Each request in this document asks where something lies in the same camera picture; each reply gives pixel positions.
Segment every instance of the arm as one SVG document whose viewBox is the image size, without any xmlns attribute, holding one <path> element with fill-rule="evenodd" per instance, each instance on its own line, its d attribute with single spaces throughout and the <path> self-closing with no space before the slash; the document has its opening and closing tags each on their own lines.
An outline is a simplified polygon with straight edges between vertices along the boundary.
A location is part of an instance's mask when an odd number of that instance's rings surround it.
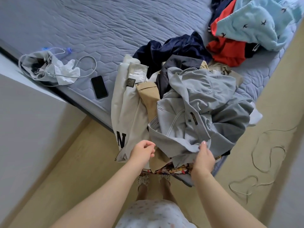
<svg viewBox="0 0 304 228">
<path fill-rule="evenodd" d="M 237 203 L 211 175 L 214 157 L 202 142 L 193 166 L 192 180 L 212 228 L 266 228 Z"/>
<path fill-rule="evenodd" d="M 155 144 L 143 140 L 131 152 L 129 161 L 101 188 L 63 215 L 51 228 L 112 227 L 128 192 L 141 170 L 154 157 Z"/>
</svg>

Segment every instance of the black phone screen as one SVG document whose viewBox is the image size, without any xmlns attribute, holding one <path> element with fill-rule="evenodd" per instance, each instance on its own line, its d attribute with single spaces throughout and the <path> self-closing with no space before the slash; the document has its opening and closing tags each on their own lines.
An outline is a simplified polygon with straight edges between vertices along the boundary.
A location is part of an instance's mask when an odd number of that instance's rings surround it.
<svg viewBox="0 0 304 228">
<path fill-rule="evenodd" d="M 102 76 L 93 77 L 91 82 L 97 99 L 105 98 L 109 95 Z"/>
</svg>

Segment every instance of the person's left hand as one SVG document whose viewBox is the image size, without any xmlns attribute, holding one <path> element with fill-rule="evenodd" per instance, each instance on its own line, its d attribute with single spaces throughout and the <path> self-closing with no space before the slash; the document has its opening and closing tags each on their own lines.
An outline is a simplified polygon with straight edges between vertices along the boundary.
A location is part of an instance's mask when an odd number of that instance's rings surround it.
<svg viewBox="0 0 304 228">
<path fill-rule="evenodd" d="M 150 157 L 154 157 L 155 144 L 151 141 L 142 140 L 137 143 L 130 154 L 129 161 L 138 165 L 140 170 L 148 163 Z"/>
</svg>

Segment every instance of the person's right arm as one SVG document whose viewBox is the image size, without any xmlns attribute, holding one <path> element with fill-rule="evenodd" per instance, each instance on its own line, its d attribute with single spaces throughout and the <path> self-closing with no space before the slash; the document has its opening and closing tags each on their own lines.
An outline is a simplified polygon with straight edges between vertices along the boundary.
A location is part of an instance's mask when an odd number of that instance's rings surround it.
<svg viewBox="0 0 304 228">
<path fill-rule="evenodd" d="M 215 159 L 202 142 L 191 172 L 192 180 L 212 228 L 265 228 L 235 201 L 211 175 Z"/>
</svg>

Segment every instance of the white skirt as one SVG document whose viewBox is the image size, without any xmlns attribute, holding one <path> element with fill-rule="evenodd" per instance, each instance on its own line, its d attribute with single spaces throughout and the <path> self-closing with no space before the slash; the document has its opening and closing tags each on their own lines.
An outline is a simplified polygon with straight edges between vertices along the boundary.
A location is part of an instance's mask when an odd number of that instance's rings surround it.
<svg viewBox="0 0 304 228">
<path fill-rule="evenodd" d="M 116 228 L 196 228 L 180 208 L 168 200 L 139 200 L 131 204 L 117 223 Z"/>
</svg>

